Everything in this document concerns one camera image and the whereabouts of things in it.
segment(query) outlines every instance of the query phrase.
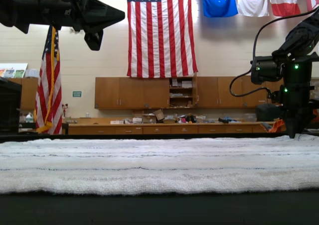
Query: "american flag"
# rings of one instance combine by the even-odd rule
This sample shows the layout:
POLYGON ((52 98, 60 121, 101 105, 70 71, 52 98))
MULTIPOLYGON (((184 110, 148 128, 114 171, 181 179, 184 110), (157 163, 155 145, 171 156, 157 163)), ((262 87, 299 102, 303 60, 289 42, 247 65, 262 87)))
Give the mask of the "american flag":
POLYGON ((128 0, 129 77, 193 75, 191 0, 128 0))
POLYGON ((59 34, 50 26, 42 55, 40 78, 35 99, 37 132, 62 133, 62 87, 59 34))

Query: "exit sign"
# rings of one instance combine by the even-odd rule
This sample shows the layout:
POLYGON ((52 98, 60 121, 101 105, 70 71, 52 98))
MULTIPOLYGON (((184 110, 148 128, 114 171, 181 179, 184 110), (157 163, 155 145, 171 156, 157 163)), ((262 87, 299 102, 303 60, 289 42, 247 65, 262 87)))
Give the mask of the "exit sign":
POLYGON ((77 91, 77 92, 73 92, 73 97, 82 97, 82 92, 81 91, 77 91))

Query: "white towel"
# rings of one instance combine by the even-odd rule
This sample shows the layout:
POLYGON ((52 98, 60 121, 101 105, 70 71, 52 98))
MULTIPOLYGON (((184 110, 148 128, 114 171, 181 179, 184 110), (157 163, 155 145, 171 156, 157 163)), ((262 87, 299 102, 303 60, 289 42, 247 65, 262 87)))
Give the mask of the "white towel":
POLYGON ((0 193, 298 190, 319 187, 319 137, 36 140, 0 144, 0 193))

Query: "european union flag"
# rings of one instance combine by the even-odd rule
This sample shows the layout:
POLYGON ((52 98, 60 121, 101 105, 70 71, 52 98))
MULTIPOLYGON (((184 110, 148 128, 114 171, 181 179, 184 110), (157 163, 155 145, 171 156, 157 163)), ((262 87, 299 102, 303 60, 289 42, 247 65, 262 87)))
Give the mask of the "european union flag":
POLYGON ((238 13, 236 0, 203 0, 206 17, 231 17, 238 13))

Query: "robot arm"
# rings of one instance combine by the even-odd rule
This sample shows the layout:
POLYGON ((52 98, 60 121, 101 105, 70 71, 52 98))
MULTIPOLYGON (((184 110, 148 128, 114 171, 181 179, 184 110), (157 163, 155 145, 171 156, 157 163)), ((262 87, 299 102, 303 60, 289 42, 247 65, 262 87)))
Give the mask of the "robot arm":
POLYGON ((256 85, 284 78, 280 90, 269 95, 281 103, 282 118, 290 138, 302 133, 316 116, 318 100, 310 100, 312 62, 319 61, 316 53, 308 55, 319 41, 319 9, 299 23, 286 37, 285 43, 271 56, 255 57, 251 62, 251 81, 256 85))
POLYGON ((0 23, 28 33, 30 24, 73 27, 85 31, 91 50, 100 50, 103 29, 125 18, 125 13, 98 0, 0 0, 0 23))

